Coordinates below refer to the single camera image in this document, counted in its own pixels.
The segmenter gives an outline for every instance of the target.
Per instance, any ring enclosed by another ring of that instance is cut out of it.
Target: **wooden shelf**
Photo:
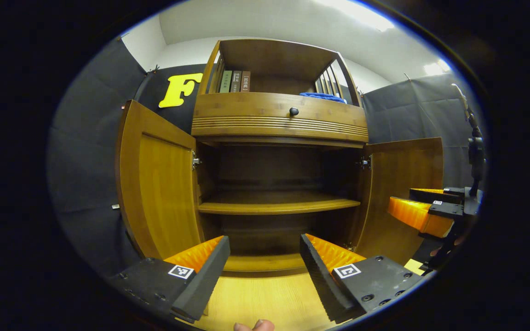
[[[224,215],[280,215],[358,205],[359,201],[317,191],[223,191],[199,205],[198,211]]]
[[[225,264],[226,272],[272,272],[304,268],[304,260],[299,253],[265,256],[229,256]]]

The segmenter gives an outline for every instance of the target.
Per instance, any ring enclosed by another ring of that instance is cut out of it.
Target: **ceiling light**
[[[443,60],[439,60],[437,61],[437,64],[439,65],[439,67],[441,67],[441,69],[443,69],[443,71],[449,71],[451,70],[451,68],[449,67],[449,65],[447,64],[447,62],[443,61]]]
[[[376,13],[372,9],[350,0],[314,0],[321,5],[338,9],[342,13],[357,19],[360,23],[368,25],[378,31],[391,29],[394,25],[385,17]]]
[[[441,67],[437,63],[432,63],[429,65],[425,65],[425,73],[429,76],[434,76],[443,74],[444,72],[443,69],[441,69]]]

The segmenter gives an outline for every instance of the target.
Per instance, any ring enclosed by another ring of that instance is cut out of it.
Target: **door hinge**
[[[353,246],[350,241],[349,241],[348,244],[343,244],[343,247],[345,249],[349,250],[349,251],[354,251],[355,250],[355,246]]]
[[[193,159],[191,160],[191,169],[195,170],[198,164],[202,164],[202,160],[200,160],[200,159],[198,159],[198,157],[196,157],[196,152],[195,151],[191,151],[191,155],[193,157]]]
[[[372,157],[361,157],[361,160],[355,162],[361,169],[371,169],[372,168]]]

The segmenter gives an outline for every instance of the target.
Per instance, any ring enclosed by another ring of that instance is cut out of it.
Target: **drawer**
[[[299,110],[290,116],[290,108]],[[192,136],[278,136],[368,142],[361,107],[290,94],[197,96]]]

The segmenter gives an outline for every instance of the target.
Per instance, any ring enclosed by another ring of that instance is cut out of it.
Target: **blue cloth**
[[[312,98],[336,101],[338,103],[347,103],[347,101],[345,101],[345,99],[341,99],[339,97],[335,97],[332,94],[326,94],[326,93],[300,93],[300,95],[303,96],[303,97],[312,97]]]

